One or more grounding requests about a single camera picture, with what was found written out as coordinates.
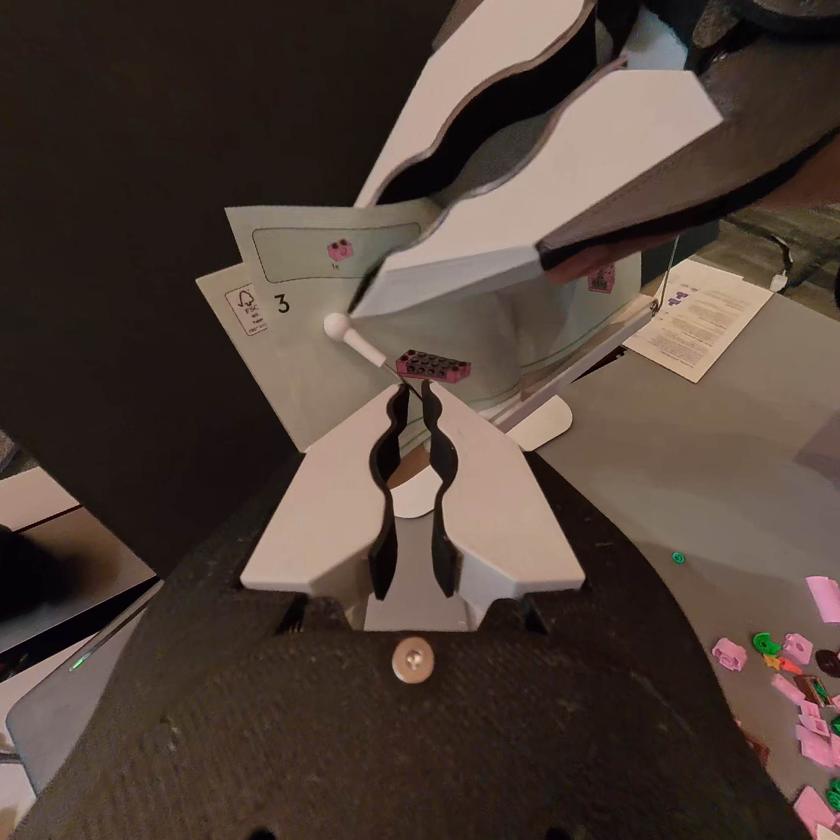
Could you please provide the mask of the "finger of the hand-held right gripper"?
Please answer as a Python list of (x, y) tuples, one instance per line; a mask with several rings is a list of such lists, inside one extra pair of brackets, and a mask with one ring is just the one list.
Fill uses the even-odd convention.
[(604, 71), (556, 111), (512, 173), (466, 194), (415, 244), (385, 257), (351, 318), (538, 279), (539, 242), (721, 121), (690, 71)]
[(551, 110), (596, 65), (596, 2), (487, 1), (438, 43), (356, 207), (439, 193), (508, 125)]

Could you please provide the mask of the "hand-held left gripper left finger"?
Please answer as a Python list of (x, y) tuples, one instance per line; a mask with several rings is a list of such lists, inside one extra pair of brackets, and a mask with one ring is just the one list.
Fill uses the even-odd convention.
[(387, 482), (401, 462), (409, 389), (389, 385), (305, 454), (241, 575), (258, 592), (385, 599), (397, 537)]

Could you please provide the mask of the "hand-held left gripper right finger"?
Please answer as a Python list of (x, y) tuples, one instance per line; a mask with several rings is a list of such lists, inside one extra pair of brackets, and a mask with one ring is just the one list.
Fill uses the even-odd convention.
[(585, 573), (532, 465), (539, 458), (435, 381), (422, 386), (434, 500), (434, 575), (480, 625), (497, 601), (578, 591)]

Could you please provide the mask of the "white book stand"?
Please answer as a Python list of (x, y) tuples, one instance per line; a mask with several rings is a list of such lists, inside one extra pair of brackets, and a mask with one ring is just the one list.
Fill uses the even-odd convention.
[[(572, 411), (560, 399), (568, 384), (604, 361), (635, 332), (648, 324), (661, 307), (661, 287), (656, 297), (638, 295), (611, 317), (604, 329), (588, 339), (560, 369), (537, 387), (525, 400), (493, 416), (490, 422), (513, 439), (524, 452), (532, 452), (566, 432), (572, 425)], [(395, 515), (416, 519), (430, 513), (441, 479), (431, 466), (392, 490)]]

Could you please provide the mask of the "instruction booklet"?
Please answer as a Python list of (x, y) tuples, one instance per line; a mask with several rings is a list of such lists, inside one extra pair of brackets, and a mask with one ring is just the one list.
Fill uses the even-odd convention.
[[(226, 208), (242, 262), (197, 280), (294, 445), (306, 450), (396, 378), (343, 343), (324, 319), (346, 312), (366, 270), (440, 214), (427, 198), (388, 206)], [(642, 257), (603, 280), (546, 280), (362, 321), (395, 366), (406, 350), (471, 364), (449, 390), (491, 418), (551, 375), (642, 286)]]

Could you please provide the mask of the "printed paper sheet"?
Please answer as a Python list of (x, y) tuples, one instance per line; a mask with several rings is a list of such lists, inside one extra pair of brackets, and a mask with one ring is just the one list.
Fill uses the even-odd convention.
[(663, 287), (657, 313), (624, 345), (694, 384), (774, 295), (693, 259), (673, 268)]

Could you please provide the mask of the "black flat device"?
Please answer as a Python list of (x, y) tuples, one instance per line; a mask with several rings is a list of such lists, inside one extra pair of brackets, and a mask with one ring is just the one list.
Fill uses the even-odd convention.
[(96, 633), (158, 576), (84, 507), (1, 526), (1, 679)]

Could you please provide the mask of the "grey device with green light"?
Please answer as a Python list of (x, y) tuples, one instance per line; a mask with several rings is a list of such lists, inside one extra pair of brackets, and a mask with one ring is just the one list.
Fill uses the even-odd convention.
[(4, 725), (35, 797), (69, 757), (144, 611), (162, 586), (162, 581), (155, 582), (84, 644), (21, 675), (27, 689), (11, 704)]

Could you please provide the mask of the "black flat panel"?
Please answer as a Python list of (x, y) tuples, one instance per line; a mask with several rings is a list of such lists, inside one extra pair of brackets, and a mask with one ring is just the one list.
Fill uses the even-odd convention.
[(164, 576), (293, 451), (196, 279), (349, 206), (452, 2), (2, 2), (2, 429)]

